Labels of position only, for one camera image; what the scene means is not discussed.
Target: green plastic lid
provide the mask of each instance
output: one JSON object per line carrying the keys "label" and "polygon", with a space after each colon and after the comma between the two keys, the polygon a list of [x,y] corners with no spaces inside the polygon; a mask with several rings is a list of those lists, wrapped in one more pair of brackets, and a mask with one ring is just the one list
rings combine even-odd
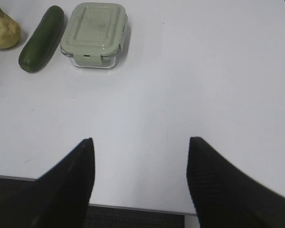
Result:
{"label": "green plastic lid", "polygon": [[128,21],[125,9],[113,3],[81,3],[75,7],[61,39],[61,49],[77,64],[99,66],[102,57],[123,49]]}

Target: lid latch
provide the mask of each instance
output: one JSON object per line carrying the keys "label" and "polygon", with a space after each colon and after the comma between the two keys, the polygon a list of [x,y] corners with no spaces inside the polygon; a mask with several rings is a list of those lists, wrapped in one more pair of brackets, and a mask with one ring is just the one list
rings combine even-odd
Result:
{"label": "lid latch", "polygon": [[102,65],[101,56],[84,54],[73,54],[75,62],[80,66],[100,66]]}

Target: container lid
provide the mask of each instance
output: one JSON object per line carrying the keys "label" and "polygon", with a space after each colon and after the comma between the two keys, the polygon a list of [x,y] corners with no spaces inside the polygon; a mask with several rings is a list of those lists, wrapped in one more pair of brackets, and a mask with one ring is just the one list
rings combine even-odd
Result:
{"label": "container lid", "polygon": [[80,65],[102,64],[102,57],[123,48],[128,17],[113,3],[81,3],[75,7],[61,39],[61,49]]}

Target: white tabletop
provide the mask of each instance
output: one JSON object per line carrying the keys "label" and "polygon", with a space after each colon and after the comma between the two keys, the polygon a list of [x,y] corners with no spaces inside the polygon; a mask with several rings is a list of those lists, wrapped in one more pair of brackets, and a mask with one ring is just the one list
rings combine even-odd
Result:
{"label": "white tabletop", "polygon": [[[123,59],[82,69],[57,49],[24,72],[24,43],[0,51],[0,175],[38,178],[95,142],[93,204],[194,213],[189,138],[201,136],[285,196],[283,0],[116,0],[129,17]],[[0,0],[28,37],[53,4]]]}

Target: green cucumber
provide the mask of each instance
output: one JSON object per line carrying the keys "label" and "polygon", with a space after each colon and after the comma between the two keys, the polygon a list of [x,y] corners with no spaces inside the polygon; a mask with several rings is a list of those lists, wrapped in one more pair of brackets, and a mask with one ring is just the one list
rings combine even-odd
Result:
{"label": "green cucumber", "polygon": [[18,63],[27,72],[39,70],[54,54],[53,48],[63,27],[64,13],[51,6],[20,53]]}

